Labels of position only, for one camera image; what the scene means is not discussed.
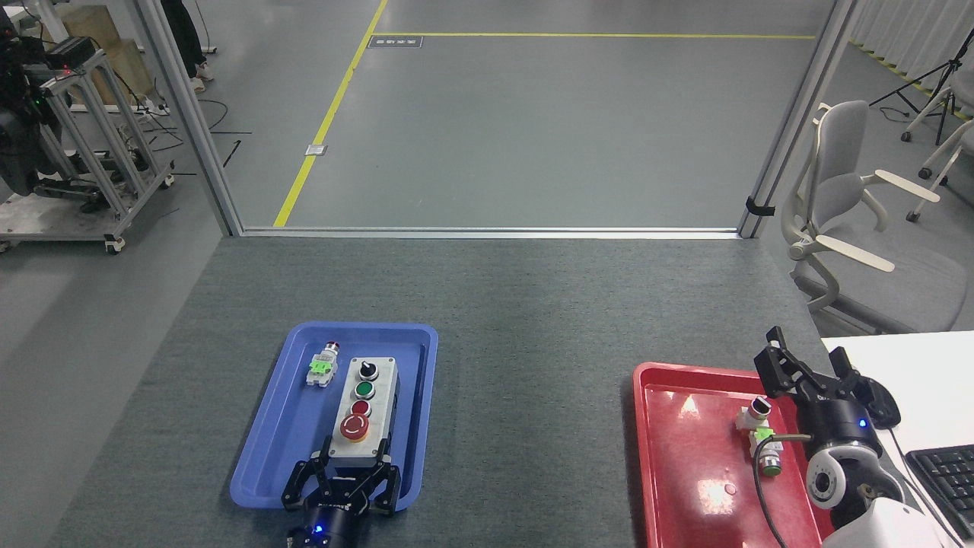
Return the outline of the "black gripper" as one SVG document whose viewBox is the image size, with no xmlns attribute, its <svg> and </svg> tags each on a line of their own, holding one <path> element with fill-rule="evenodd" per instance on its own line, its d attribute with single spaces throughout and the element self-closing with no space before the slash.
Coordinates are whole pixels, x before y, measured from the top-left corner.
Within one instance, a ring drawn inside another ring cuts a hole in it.
<svg viewBox="0 0 974 548">
<path fill-rule="evenodd" d="M 787 395 L 796 403 L 799 432 L 811 437 L 804 443 L 807 460 L 824 448 L 853 443 L 883 455 L 872 420 L 860 405 L 876 401 L 874 379 L 852 367 L 845 347 L 835 347 L 829 358 L 838 381 L 835 395 L 841 400 L 826 400 L 826 386 L 794 357 L 780 326 L 766 333 L 766 346 L 754 357 L 754 365 L 769 398 Z"/>
<path fill-rule="evenodd" d="M 401 487 L 401 471 L 393 463 L 390 442 L 380 441 L 375 464 L 368 478 L 328 479 L 328 450 L 315 451 L 299 460 L 282 490 L 282 506 L 288 512 L 302 510 L 302 526 L 288 532 L 289 547 L 356 547 L 370 496 L 376 512 L 392 517 L 396 513 Z M 307 481 L 316 479 L 317 487 L 304 495 Z"/>
</svg>

